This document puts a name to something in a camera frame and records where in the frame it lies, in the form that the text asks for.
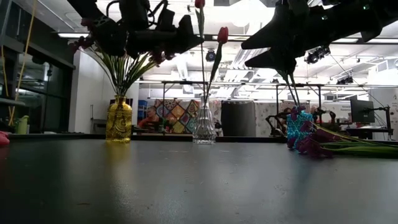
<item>red tulip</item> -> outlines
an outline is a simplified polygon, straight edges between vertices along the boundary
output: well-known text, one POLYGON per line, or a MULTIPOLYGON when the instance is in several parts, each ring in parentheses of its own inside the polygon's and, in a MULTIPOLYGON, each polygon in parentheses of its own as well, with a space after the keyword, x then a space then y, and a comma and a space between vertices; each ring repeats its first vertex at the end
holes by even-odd
POLYGON ((205 7, 205 0, 195 0, 195 7, 198 9, 205 7))
POLYGON ((225 44, 228 42, 228 27, 222 27, 218 32, 217 42, 225 44))

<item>yellow rope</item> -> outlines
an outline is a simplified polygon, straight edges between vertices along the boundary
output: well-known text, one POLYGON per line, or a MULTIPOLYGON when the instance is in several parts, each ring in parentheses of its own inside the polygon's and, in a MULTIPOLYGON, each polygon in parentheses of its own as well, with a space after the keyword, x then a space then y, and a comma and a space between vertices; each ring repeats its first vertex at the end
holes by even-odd
MULTIPOLYGON (((4 56, 4 46, 1 46, 1 59, 2 59, 2 73, 4 75, 4 86, 6 86, 6 96, 9 97, 8 94, 8 84, 7 84, 7 74, 6 74, 6 58, 4 56)), ((11 107, 8 107, 8 114, 11 115, 11 107)))
MULTIPOLYGON (((15 94, 15 100, 16 100, 16 101, 18 100, 18 96, 19 96, 19 87, 21 86, 22 74, 24 73, 24 70, 25 70, 27 49, 29 48, 30 35, 31 35, 31 33, 32 33, 33 21, 34 21, 34 19, 35 19, 36 5, 37 5, 37 0, 33 0, 32 19, 30 20, 29 32, 28 32, 28 34, 27 34, 27 40, 26 40, 26 46, 25 46, 24 59, 23 59, 23 61, 22 61, 21 73, 19 74, 19 81, 18 81, 18 86, 17 86, 17 92, 16 92, 16 94, 15 94)), ((11 113, 11 117, 10 117, 10 122, 8 123, 9 126, 11 125, 12 119, 14 118, 14 112, 15 112, 15 106, 12 107, 12 113, 11 113)))

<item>vase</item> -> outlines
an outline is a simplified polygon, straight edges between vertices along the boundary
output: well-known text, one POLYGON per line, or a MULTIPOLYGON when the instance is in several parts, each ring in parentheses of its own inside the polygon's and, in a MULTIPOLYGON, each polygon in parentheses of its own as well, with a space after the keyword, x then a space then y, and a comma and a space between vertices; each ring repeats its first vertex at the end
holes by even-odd
POLYGON ((311 134, 310 131, 302 131, 302 126, 306 121, 313 122, 312 114, 299 111, 295 118, 287 115, 287 141, 291 149, 296 149, 297 143, 311 134))
POLYGON ((126 104, 127 97, 115 95, 115 103, 108 108, 106 117, 106 140, 112 142, 130 142, 131 106, 126 104))
POLYGON ((209 107, 209 100, 201 96, 201 105, 195 119, 193 142, 197 144, 214 144, 216 142, 216 129, 209 107))

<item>yellow glass vase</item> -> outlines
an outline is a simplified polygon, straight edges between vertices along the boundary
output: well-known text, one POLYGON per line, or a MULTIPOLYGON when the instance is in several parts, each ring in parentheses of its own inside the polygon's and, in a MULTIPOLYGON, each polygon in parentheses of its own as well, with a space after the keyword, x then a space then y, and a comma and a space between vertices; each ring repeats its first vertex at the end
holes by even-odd
POLYGON ((106 117, 106 140, 112 142, 130 142, 131 106, 126 104, 127 97, 115 95, 115 103, 109 106, 106 117))

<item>fluorescent light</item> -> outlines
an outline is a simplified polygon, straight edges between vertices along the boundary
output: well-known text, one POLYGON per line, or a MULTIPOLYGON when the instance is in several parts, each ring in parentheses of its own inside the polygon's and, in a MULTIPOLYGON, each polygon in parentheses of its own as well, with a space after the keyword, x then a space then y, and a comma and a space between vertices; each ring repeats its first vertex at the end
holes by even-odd
POLYGON ((87 33, 58 33, 58 36, 61 38, 69 38, 69 39, 78 39, 81 36, 87 37, 87 33))
POLYGON ((398 39, 376 38, 373 40, 369 40, 368 43, 371 43, 371 44, 398 44, 398 39))
POLYGON ((156 84, 156 83, 162 83, 162 82, 161 81, 136 81, 136 83, 156 84))
POLYGON ((398 88, 397 85, 325 85, 324 87, 347 87, 347 88, 398 88))
POLYGON ((342 38, 333 41, 332 43, 357 43, 358 39, 357 38, 342 38))
POLYGON ((213 85, 242 85, 241 83, 235 83, 235 82, 213 82, 211 84, 213 84, 213 85))
POLYGON ((278 83, 245 83, 245 85, 276 86, 278 83))
MULTIPOLYGON (((148 99, 163 100, 163 97, 148 97, 148 99)), ((200 98, 192 98, 192 97, 165 97, 164 99, 165 100, 200 100, 200 98)))
MULTIPOLYGON (((214 35, 211 38, 213 40, 217 40, 217 37, 218 36, 214 35)), ((243 42, 243 41, 247 40, 249 37, 250 37, 249 35, 229 35, 228 36, 228 40, 235 40, 235 41, 242 41, 243 42)))

